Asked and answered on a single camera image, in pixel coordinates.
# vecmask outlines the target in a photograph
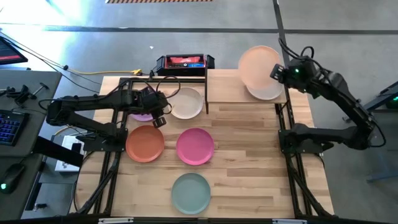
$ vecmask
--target keyboard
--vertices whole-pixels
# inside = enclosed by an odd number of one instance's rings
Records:
[[[0,110],[0,145],[15,146],[29,113]]]

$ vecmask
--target wooden tabletop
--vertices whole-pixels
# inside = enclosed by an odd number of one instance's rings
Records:
[[[107,94],[119,83],[119,77],[104,77],[101,94]],[[203,84],[183,84],[203,94]],[[170,94],[178,85],[161,84]],[[295,120],[312,126],[307,96],[290,91]],[[211,201],[206,210],[191,217],[221,218],[293,218],[292,200],[284,156],[277,139],[279,130],[274,102],[210,103],[209,114],[203,111],[195,118],[181,120],[165,115],[167,124],[160,128],[165,137],[165,150],[155,161],[138,163],[122,153],[113,200],[112,216],[189,217],[171,204],[174,181],[187,172],[204,176],[211,186]],[[111,121],[111,110],[98,110],[94,119]],[[129,132],[138,126],[151,125],[128,119]],[[175,152],[179,134],[188,128],[202,128],[215,140],[214,156],[202,166],[184,164]],[[78,179],[78,207],[98,185],[104,153],[91,155]],[[333,213],[325,171],[319,158],[304,154],[307,184],[325,209]],[[106,204],[108,187],[104,191]]]

